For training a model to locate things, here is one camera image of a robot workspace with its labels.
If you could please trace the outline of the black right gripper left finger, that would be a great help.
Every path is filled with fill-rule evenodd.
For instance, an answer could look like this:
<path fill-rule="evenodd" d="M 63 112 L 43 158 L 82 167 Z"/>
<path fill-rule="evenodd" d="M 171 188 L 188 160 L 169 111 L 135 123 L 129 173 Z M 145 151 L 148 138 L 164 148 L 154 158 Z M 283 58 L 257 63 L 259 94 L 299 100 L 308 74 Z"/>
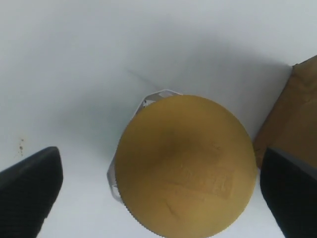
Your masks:
<path fill-rule="evenodd" d="M 51 146 L 0 173 L 0 236 L 35 238 L 63 183 L 61 156 Z"/>

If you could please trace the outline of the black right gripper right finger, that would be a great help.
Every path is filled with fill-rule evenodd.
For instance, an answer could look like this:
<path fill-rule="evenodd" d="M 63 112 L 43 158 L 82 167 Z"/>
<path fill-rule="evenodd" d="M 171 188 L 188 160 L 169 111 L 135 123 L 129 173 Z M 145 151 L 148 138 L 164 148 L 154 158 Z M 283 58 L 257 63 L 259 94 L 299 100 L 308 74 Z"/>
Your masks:
<path fill-rule="evenodd" d="M 261 167 L 262 195 L 286 238 L 317 236 L 317 170 L 274 148 L 267 148 Z"/>

